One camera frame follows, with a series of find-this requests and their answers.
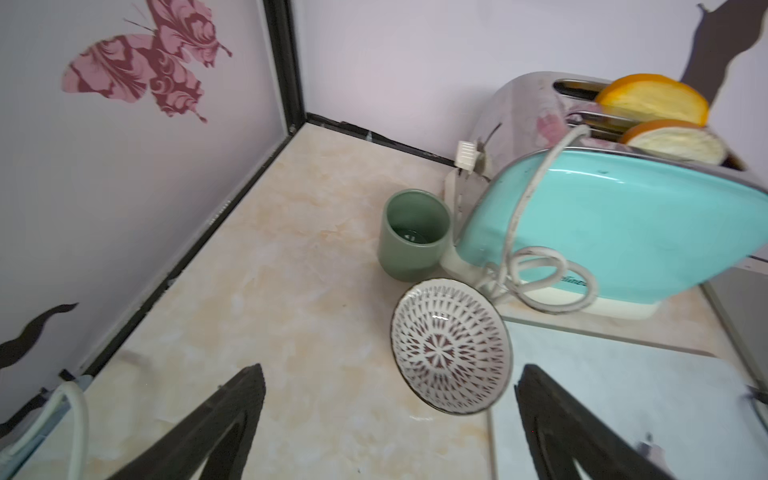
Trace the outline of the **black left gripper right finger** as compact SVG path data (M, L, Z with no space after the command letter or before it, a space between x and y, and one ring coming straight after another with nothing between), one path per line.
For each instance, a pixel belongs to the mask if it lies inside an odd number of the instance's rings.
M542 368L524 366L515 386L525 437L540 479L668 479Z

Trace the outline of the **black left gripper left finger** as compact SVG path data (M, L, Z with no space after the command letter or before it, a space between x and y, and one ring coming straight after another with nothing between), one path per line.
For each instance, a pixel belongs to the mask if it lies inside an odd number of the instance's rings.
M266 396L262 367L242 369L114 479L240 479Z

